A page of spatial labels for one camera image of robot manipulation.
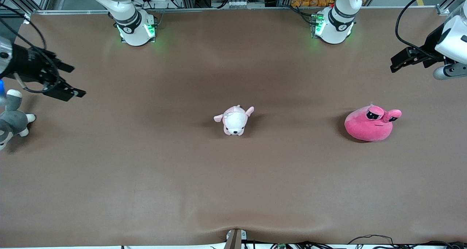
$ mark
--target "gray plush husky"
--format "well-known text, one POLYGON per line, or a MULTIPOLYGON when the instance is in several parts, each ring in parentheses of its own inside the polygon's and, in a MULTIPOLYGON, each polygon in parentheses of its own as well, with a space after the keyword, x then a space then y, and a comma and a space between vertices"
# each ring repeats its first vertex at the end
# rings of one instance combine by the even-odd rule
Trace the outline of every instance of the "gray plush husky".
POLYGON ((29 134, 28 124, 35 120, 34 114, 18 111, 23 95, 17 90, 7 92, 8 104, 0 114, 0 151, 5 148, 13 136, 19 134, 25 137, 29 134))

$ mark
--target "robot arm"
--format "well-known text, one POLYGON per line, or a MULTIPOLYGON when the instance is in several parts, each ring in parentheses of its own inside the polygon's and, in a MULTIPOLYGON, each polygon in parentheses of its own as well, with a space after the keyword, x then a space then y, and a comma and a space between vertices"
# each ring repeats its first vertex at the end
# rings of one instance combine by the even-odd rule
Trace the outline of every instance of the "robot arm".
POLYGON ((41 48, 27 49, 12 44, 8 39, 0 36, 0 81, 3 77, 16 78, 21 80, 22 86, 24 86, 24 82, 38 82, 44 85, 43 94, 45 96, 62 101, 68 101, 74 96, 81 98, 86 94, 85 91, 73 88, 66 83, 58 74, 58 70, 51 66, 38 50, 46 55, 58 70, 71 73, 75 69, 73 66, 63 63, 51 51, 41 48))
POLYGON ((141 46, 154 40, 154 16, 137 9, 131 0, 95 0, 109 10, 109 16, 117 23, 122 41, 132 46, 141 46))
POLYGON ((338 44, 350 35, 355 15, 362 7, 362 0, 336 0, 334 6, 318 12, 313 36, 330 44, 338 44))
POLYGON ((435 79, 444 80, 467 76, 467 1, 452 11, 445 22, 427 36, 425 44, 407 47, 391 58, 391 71, 422 62, 425 68, 438 62, 444 66, 435 69, 435 79))

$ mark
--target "plush toy ear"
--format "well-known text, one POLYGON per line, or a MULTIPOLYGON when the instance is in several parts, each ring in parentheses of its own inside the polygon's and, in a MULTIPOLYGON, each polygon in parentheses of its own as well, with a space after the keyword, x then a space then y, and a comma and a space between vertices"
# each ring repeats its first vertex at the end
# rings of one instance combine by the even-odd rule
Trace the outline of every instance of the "plush toy ear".
POLYGON ((247 110, 247 112, 246 112, 245 114, 246 114, 247 116, 250 116, 250 115, 253 113, 253 111, 255 111, 255 107, 251 106, 251 107, 247 110))
POLYGON ((220 122, 220 121, 222 121, 222 118, 223 118, 223 117, 224 117, 223 114, 214 116, 214 121, 215 121, 215 122, 220 122))

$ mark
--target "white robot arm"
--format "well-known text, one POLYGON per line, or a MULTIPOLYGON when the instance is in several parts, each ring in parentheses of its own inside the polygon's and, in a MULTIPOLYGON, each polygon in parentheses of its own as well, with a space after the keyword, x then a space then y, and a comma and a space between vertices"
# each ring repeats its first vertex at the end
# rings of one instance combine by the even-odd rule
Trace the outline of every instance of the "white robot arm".
POLYGON ((157 25, 154 16, 137 9, 132 0, 95 0, 107 8, 117 22, 122 41, 141 46, 155 38, 157 25))
POLYGON ((420 62, 425 68, 444 62, 433 72, 435 79, 467 77, 467 0, 427 36, 420 49, 407 47, 392 57, 392 73, 420 62))
POLYGON ((322 15, 313 26, 314 36, 324 42, 338 44, 350 35, 354 18, 362 7, 362 0, 336 0, 334 6, 318 12, 322 15))

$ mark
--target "white plush dog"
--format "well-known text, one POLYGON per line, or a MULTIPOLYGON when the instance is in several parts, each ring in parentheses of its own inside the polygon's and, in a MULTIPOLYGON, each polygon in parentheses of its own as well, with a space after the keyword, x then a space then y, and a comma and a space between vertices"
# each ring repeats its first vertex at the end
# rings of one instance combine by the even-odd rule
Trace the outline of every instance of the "white plush dog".
POLYGON ((245 131, 248 117, 255 111, 254 107, 250 107, 247 111, 242 109, 240 105, 233 106, 227 109, 223 114, 214 117, 215 122, 224 123, 224 132, 227 135, 241 136, 245 131))

